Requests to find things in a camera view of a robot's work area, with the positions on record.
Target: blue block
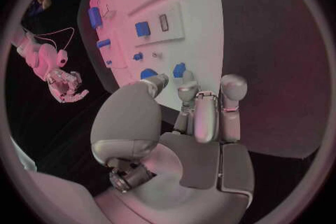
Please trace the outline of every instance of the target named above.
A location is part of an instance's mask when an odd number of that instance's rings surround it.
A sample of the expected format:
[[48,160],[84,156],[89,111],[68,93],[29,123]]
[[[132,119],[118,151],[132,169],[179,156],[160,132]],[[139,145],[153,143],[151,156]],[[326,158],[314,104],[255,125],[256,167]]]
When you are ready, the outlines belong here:
[[177,64],[173,70],[173,75],[174,77],[178,78],[178,77],[183,77],[183,73],[185,71],[185,64],[184,63],[180,63]]
[[102,48],[104,46],[108,46],[110,44],[111,44],[111,40],[110,39],[105,39],[105,40],[102,40],[102,41],[98,41],[96,46],[97,46],[97,48],[100,49],[100,48]]
[[140,78],[143,80],[147,77],[152,77],[152,76],[156,76],[156,75],[157,75],[157,73],[153,69],[147,68],[147,69],[145,69],[141,72]]
[[93,29],[96,29],[98,26],[102,25],[100,12],[97,7],[90,8],[88,10],[88,16],[90,18],[90,23]]
[[143,55],[142,55],[142,53],[139,52],[139,53],[135,54],[135,55],[133,56],[133,59],[134,59],[134,60],[141,60],[141,59],[143,59]]
[[151,30],[148,25],[147,21],[144,22],[138,22],[136,24],[136,29],[137,29],[137,35],[140,36],[148,36],[151,35]]

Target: dark floor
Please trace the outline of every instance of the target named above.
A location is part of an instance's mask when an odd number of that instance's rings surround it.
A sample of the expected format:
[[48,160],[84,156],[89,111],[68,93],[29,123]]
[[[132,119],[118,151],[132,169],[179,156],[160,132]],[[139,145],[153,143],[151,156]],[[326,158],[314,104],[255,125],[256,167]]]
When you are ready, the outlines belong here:
[[[76,35],[68,47],[66,71],[79,71],[90,93],[74,104],[59,104],[47,85],[24,60],[11,51],[6,98],[12,135],[31,156],[40,172],[84,185],[92,195],[109,187],[108,169],[100,166],[90,149],[90,131],[97,111],[109,97],[101,86],[82,45],[76,16],[80,0],[67,0],[25,21],[36,34],[72,26]],[[61,48],[67,33],[56,35]],[[172,128],[163,123],[162,131]],[[254,223],[275,208],[293,190],[309,168],[312,157],[298,160],[251,153],[256,177],[255,197],[242,223]]]

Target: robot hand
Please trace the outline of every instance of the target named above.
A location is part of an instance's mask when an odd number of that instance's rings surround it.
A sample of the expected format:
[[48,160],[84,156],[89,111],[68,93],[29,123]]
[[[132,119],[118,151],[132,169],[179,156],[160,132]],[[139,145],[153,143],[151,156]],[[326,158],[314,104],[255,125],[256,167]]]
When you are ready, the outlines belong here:
[[55,99],[59,102],[77,102],[83,99],[88,90],[76,93],[78,87],[82,83],[79,73],[67,73],[61,69],[53,69],[46,76],[49,90]]

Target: blue button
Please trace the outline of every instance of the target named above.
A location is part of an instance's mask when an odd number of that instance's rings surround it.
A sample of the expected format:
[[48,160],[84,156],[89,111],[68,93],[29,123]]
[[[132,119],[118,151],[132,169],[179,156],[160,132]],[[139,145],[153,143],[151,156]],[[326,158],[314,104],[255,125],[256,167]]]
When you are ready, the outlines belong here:
[[152,77],[152,76],[156,76],[156,75],[157,75],[157,73],[153,69],[147,68],[147,69],[145,69],[141,72],[140,78],[143,80],[147,77]]
[[135,54],[135,55],[133,56],[133,59],[134,59],[134,60],[141,60],[141,59],[143,59],[143,55],[142,55],[142,53],[139,52],[139,53]]
[[151,35],[151,30],[147,21],[138,22],[136,24],[137,35],[138,36],[148,36]]
[[173,70],[173,75],[174,77],[183,77],[183,73],[185,71],[185,64],[184,63],[180,63],[177,64]]
[[96,29],[98,26],[102,25],[100,12],[97,7],[90,8],[88,10],[88,16],[90,18],[90,23],[93,29]]
[[110,44],[111,44],[111,40],[110,39],[105,39],[105,40],[102,40],[102,41],[98,41],[96,46],[97,46],[97,48],[100,49],[100,48],[102,48],[104,46],[108,46]]

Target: pink robot arm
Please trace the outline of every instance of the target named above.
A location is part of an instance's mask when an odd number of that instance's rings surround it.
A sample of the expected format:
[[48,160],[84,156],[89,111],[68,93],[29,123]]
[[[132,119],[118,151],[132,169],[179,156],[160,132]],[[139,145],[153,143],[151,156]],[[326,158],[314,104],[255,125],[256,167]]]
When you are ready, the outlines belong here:
[[61,70],[68,60],[67,52],[50,44],[38,44],[31,32],[25,32],[20,26],[12,39],[20,56],[25,58],[34,73],[46,81],[51,94],[59,102],[76,102],[83,99],[87,90],[77,93],[81,85],[81,76],[77,72],[67,73]]

